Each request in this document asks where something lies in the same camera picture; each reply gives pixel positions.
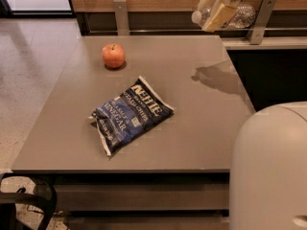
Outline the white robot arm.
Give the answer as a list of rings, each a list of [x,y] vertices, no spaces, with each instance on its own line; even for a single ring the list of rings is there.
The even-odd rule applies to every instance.
[[[192,21],[213,33],[238,12],[242,0],[200,0]],[[275,0],[262,0],[251,45],[262,41]],[[229,230],[307,229],[307,103],[280,103],[253,114],[232,153]]]

